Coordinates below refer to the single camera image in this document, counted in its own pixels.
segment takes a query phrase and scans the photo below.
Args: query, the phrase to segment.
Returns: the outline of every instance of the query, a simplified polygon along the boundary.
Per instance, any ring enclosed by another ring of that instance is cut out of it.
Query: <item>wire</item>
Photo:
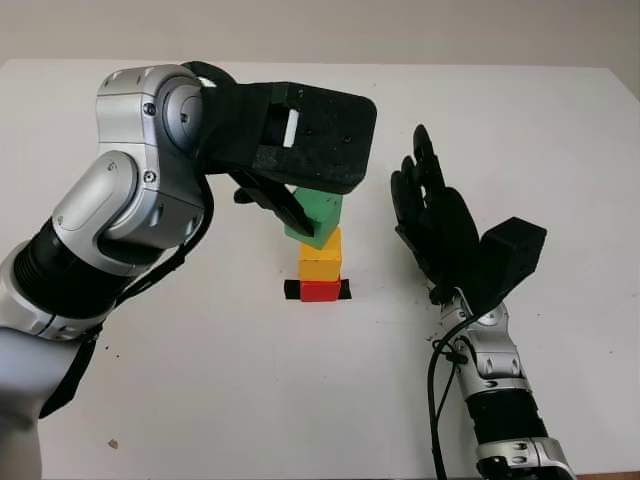
[[[429,403],[429,425],[431,427],[431,451],[433,453],[433,463],[436,469],[436,477],[438,480],[447,480],[447,471],[444,466],[444,460],[442,459],[442,449],[440,448],[440,435],[438,434],[439,412],[442,412],[442,408],[444,407],[444,400],[446,397],[445,395],[443,395],[441,405],[439,405],[438,409],[436,410],[436,396],[434,388],[434,378],[438,360],[443,354],[443,349],[445,346],[449,346],[449,348],[451,348],[450,341],[459,332],[467,328],[472,323],[475,323],[479,318],[500,305],[502,300],[509,294],[510,291],[511,289],[505,292],[503,295],[500,295],[499,299],[497,299],[495,302],[490,303],[490,308],[486,308],[483,312],[480,312],[476,315],[471,315],[463,322],[456,324],[447,333],[445,333],[441,339],[433,343],[433,353],[431,354],[431,359],[429,360],[429,369],[427,371],[427,401]]]
[[[451,389],[453,378],[456,376],[457,368],[458,368],[458,362],[456,362],[455,360],[452,360],[451,373],[449,374],[449,380],[447,380],[447,386],[444,387],[444,392],[442,392],[442,397],[440,398],[440,405],[438,406],[438,412],[436,413],[436,424],[440,423],[440,414],[442,413],[442,409],[444,408],[444,402],[447,400],[447,395],[449,395],[449,389]]]
[[[152,269],[144,277],[132,283],[129,288],[120,294],[116,299],[116,308],[122,305],[125,301],[147,291],[164,277],[184,264],[186,256],[193,251],[209,230],[213,220],[214,211],[213,193],[211,192],[211,186],[207,181],[207,177],[204,174],[204,162],[198,162],[194,167],[194,170],[196,174],[196,181],[198,182],[198,186],[202,193],[204,206],[204,213],[198,230],[196,230],[196,232],[186,242],[180,245],[171,257]]]

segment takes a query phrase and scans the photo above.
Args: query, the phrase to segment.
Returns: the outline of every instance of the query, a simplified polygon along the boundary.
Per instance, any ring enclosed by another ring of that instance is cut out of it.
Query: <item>white wall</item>
[[[640,0],[2,0],[8,58],[608,67],[640,97]]]

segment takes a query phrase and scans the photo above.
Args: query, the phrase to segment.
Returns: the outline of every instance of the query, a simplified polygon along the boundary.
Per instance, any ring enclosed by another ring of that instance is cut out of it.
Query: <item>robotic hand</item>
[[[456,322],[434,343],[429,418],[438,480],[446,480],[438,438],[445,389],[436,409],[433,380],[441,354],[454,363],[475,425],[480,474],[487,479],[575,480],[560,444],[547,436],[516,346],[509,337],[507,294],[534,272],[546,231],[511,218],[482,239],[462,196],[445,185],[425,128],[413,137],[415,162],[391,177],[396,231],[430,283],[443,319]]]
[[[107,316],[203,238],[214,208],[205,175],[230,175],[237,203],[313,235],[285,184],[349,193],[376,118],[363,97],[241,85],[201,62],[115,72],[96,111],[98,159],[0,265],[0,479],[41,478],[38,418],[73,398]]]

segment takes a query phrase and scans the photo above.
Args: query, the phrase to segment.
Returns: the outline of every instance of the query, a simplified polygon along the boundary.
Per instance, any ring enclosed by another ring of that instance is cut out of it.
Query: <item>table surface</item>
[[[157,63],[0,69],[0,251],[29,238],[94,160],[100,81]],[[550,434],[577,472],[640,469],[640,107],[610,71],[222,66],[241,82],[294,80],[376,102],[368,175],[341,222],[354,299],[285,301],[297,243],[212,178],[207,238],[111,316],[77,397],[41,423],[46,478],[432,477],[427,339],[442,327],[393,231],[389,194],[419,122],[480,230],[512,215],[549,229],[538,271],[507,305]],[[471,422],[452,390],[445,461],[452,476],[474,475]]]

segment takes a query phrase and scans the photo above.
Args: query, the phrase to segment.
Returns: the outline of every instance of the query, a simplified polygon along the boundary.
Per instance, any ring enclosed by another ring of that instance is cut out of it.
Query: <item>wooden block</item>
[[[304,213],[311,220],[314,229],[313,237],[306,237],[285,227],[284,233],[318,250],[322,249],[329,237],[340,223],[342,212],[342,195],[318,192],[308,188],[298,188],[294,193]]]
[[[342,281],[309,282],[300,281],[300,300],[302,302],[335,302],[340,295]]]
[[[335,282],[340,277],[342,241],[336,228],[322,250],[300,244],[298,278],[306,281]]]

